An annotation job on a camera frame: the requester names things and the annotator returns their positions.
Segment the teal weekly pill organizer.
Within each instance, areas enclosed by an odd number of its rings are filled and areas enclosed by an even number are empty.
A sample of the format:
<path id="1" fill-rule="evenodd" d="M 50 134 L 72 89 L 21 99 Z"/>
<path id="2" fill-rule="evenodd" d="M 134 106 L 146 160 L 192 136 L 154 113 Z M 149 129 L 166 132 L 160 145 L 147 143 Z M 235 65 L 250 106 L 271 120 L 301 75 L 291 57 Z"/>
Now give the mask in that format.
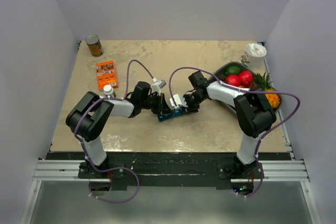
<path id="1" fill-rule="evenodd" d="M 162 115 L 158 115 L 158 121 L 159 122 L 164 122 L 179 116 L 183 116 L 185 114 L 185 110 L 183 108 L 179 108 L 179 109 L 174 109 L 172 110 L 171 114 L 162 114 Z"/>

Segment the white vitamin pill bottle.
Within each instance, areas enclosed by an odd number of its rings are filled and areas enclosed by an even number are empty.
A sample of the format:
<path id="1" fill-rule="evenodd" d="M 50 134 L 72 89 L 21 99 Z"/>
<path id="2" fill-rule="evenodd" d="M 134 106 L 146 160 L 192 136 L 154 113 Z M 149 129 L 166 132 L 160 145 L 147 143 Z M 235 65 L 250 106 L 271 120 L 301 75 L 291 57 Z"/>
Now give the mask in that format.
<path id="1" fill-rule="evenodd" d="M 116 97 L 116 93 L 114 91 L 114 88 L 109 84 L 106 84 L 103 87 L 103 92 L 104 92 L 105 96 L 107 96 L 107 97 L 113 97 L 113 98 Z"/>

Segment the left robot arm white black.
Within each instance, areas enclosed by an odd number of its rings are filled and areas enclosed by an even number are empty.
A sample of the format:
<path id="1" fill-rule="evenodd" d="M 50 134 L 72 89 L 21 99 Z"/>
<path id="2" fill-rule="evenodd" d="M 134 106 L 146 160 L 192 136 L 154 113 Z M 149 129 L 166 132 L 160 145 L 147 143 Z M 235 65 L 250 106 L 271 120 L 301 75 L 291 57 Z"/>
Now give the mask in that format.
<path id="1" fill-rule="evenodd" d="M 155 115 L 172 113 L 161 92 L 165 85 L 164 80 L 157 80 L 153 84 L 140 81 L 131 96 L 124 99 L 110 95 L 103 98 L 91 91 L 82 97 L 66 117 L 66 125 L 79 140 L 85 153 L 86 166 L 82 169 L 97 178 L 105 177 L 110 171 L 108 156 L 100 138 L 110 117 L 133 118 L 142 110 L 150 110 Z"/>

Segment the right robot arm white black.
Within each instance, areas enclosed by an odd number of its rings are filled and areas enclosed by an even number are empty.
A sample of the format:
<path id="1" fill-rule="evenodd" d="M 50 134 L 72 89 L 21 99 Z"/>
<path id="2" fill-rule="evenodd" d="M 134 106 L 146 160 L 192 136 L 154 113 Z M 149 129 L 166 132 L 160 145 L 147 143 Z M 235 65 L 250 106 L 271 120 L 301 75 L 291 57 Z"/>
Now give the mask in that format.
<path id="1" fill-rule="evenodd" d="M 263 93 L 232 90 L 221 82 L 207 80 L 200 71 L 188 77 L 194 91 L 183 95 L 187 113 L 196 113 L 206 99 L 227 103 L 234 107 L 243 132 L 240 148 L 233 159 L 232 175 L 246 178 L 256 165 L 261 135 L 271 129 L 276 115 Z"/>

